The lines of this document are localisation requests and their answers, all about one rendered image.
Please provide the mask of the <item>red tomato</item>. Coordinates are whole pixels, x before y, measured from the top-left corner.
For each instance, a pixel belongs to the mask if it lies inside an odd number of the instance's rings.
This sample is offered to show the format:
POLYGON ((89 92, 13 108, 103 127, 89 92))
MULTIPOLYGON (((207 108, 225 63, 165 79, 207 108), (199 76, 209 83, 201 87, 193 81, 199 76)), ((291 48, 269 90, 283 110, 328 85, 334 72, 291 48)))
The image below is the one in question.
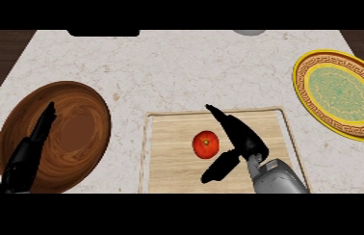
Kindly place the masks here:
POLYGON ((201 131, 191 140, 191 148, 200 159, 210 159, 219 151, 219 138, 212 131, 201 131))

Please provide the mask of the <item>brown wooden bowl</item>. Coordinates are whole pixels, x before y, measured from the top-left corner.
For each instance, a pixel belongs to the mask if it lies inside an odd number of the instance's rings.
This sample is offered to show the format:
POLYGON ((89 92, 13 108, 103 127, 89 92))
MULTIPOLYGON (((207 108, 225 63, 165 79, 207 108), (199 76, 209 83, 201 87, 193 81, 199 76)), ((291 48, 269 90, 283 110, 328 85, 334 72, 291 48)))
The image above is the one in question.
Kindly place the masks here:
POLYGON ((33 194, 59 194, 82 181, 101 159, 110 136, 110 115, 101 96, 87 85, 57 81, 22 99, 5 118, 0 130, 0 172, 48 105, 56 108, 56 120, 29 190, 33 194))

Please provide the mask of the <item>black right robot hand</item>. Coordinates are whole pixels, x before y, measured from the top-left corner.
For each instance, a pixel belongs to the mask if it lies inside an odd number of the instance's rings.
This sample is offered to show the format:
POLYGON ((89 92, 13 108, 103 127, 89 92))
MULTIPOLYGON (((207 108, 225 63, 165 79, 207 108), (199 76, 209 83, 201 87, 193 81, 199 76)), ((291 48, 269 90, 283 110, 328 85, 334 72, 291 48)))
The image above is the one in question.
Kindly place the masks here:
POLYGON ((206 105, 206 109, 222 126, 224 133, 232 144, 232 149, 224 152, 213 161, 201 174, 200 182, 221 181, 238 165, 238 158, 246 160, 250 178, 255 178, 260 174, 259 163, 268 156, 268 148, 262 139, 237 117, 227 115, 212 105, 206 105))

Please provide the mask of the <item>yellow rimmed green plate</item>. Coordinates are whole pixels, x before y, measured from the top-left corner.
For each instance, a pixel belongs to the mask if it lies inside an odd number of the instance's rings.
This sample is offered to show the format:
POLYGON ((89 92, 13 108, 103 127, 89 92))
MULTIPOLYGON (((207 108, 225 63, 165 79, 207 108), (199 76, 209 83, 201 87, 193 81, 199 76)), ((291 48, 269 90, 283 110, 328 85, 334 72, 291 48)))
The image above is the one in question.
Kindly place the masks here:
POLYGON ((306 52, 293 66, 293 87, 318 122, 364 142, 364 61, 331 49, 306 52))

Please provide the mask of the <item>pale wooden tray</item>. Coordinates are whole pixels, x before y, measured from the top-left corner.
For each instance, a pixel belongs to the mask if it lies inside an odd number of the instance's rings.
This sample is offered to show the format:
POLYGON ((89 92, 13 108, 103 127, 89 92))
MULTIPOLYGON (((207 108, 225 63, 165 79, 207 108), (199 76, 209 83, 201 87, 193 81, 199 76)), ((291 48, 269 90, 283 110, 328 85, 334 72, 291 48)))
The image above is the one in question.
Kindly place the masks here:
MULTIPOLYGON (((268 158, 281 159, 302 182, 308 181, 284 110, 280 107, 228 110, 255 130, 268 147, 268 158)), ((222 127, 207 111, 148 113, 144 116, 140 191, 143 193, 250 193, 247 165, 238 164, 221 181, 200 182, 213 161, 200 159, 191 148, 197 133, 219 138, 219 151, 232 149, 222 127)))

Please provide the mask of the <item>black appliance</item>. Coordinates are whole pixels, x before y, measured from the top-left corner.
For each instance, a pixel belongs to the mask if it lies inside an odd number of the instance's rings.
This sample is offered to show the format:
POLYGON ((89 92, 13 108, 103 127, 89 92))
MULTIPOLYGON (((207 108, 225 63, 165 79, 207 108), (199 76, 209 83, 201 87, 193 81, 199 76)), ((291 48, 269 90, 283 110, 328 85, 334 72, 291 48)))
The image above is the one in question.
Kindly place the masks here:
POLYGON ((66 30, 73 37, 137 37, 140 35, 140 30, 66 30))

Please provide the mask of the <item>grey round object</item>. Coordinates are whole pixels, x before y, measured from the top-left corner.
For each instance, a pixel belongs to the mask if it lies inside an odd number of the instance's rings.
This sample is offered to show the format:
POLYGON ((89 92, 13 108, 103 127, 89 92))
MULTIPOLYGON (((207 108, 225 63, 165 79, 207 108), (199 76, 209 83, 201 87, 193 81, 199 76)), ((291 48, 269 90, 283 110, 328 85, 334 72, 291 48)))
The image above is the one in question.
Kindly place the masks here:
POLYGON ((265 32, 265 30, 232 30, 238 35, 241 35, 241 36, 249 36, 249 37, 252 37, 252 36, 257 36, 257 35, 260 35, 263 32, 265 32))

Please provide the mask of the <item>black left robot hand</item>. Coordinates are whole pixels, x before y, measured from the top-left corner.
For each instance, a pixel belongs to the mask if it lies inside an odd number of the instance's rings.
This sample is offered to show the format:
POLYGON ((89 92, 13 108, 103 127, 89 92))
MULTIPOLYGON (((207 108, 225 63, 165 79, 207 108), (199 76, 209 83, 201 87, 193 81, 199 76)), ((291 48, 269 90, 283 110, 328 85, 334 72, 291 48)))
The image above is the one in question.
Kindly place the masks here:
POLYGON ((1 176, 0 194, 29 193, 39 166, 42 146, 56 118, 54 103, 50 103, 36 120, 31 135, 22 138, 10 156, 1 176))

